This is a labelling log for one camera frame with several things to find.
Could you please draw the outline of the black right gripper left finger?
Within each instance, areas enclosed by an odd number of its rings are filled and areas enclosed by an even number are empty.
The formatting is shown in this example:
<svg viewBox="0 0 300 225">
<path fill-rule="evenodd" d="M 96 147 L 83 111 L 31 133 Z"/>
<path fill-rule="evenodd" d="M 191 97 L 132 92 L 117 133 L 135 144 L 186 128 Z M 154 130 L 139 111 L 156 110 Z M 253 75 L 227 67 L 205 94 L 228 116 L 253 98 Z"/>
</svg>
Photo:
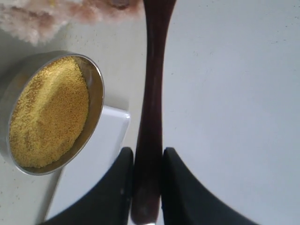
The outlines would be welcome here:
<svg viewBox="0 0 300 225">
<path fill-rule="evenodd" d="M 44 225 L 126 225 L 131 203 L 133 151 L 123 147 L 111 168 L 85 196 Z"/>
</svg>

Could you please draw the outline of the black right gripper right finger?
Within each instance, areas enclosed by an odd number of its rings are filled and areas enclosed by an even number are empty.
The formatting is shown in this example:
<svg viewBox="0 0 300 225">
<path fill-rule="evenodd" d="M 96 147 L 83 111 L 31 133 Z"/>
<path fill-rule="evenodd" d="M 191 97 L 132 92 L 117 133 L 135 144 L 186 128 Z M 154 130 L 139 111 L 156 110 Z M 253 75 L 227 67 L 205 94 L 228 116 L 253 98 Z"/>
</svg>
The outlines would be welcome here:
<svg viewBox="0 0 300 225">
<path fill-rule="evenodd" d="M 207 190 L 174 148 L 166 148 L 162 157 L 161 201 L 166 225 L 254 224 Z"/>
</svg>

